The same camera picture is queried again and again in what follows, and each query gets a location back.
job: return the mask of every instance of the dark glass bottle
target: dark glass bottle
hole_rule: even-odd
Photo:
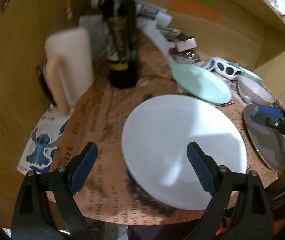
[[[101,6],[108,32],[109,81],[117,88],[137,84],[137,27],[134,0],[105,0]]]

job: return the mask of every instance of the blue gripper pad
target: blue gripper pad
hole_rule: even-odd
[[[273,109],[273,108],[267,107],[267,106],[259,106],[258,111],[262,111],[262,112],[270,113],[270,114],[274,114],[274,115],[279,115],[281,117],[283,116],[283,113],[280,110]]]
[[[210,195],[213,196],[216,192],[213,174],[192,143],[189,143],[187,146],[187,158],[190,161],[190,164],[194,169],[204,191],[209,192]]]
[[[91,171],[92,166],[98,157],[98,147],[95,143],[89,142],[82,150],[81,154],[83,154],[84,152],[85,154],[83,159],[80,161],[78,167],[76,168],[71,177],[71,187],[69,189],[71,195],[74,195],[79,192],[84,186],[84,183],[88,178],[89,172]]]

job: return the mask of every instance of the metal bolt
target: metal bolt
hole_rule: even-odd
[[[27,172],[27,175],[28,175],[29,177],[31,177],[34,173],[35,173],[34,170],[30,170],[30,171]]]
[[[225,165],[221,165],[221,166],[219,166],[219,170],[222,172],[226,172],[226,171],[228,171],[228,168]]]
[[[249,174],[254,176],[254,177],[257,177],[258,176],[258,172],[256,172],[255,170],[251,170],[249,171]]]
[[[65,166],[65,165],[60,165],[60,166],[57,168],[57,171],[63,172],[65,169],[66,169],[66,166]]]

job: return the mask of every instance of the stitch cartoon character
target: stitch cartoon character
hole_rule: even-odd
[[[35,129],[35,131],[31,134],[31,139],[36,145],[36,149],[31,155],[28,155],[26,157],[26,161],[31,164],[37,164],[39,166],[41,165],[48,165],[50,163],[50,159],[46,157],[45,152],[49,148],[56,148],[58,146],[58,143],[60,141],[60,137],[58,137],[57,140],[50,143],[50,137],[48,134],[40,134],[37,136],[38,128]]]

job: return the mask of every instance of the mint green plate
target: mint green plate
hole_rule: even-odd
[[[256,75],[255,73],[243,67],[238,67],[238,68],[241,70],[241,75],[251,79],[252,81],[255,81],[258,84],[262,83],[262,78],[260,76]]]
[[[202,100],[217,104],[231,100],[226,83],[208,70],[194,65],[176,65],[171,73],[180,87]]]

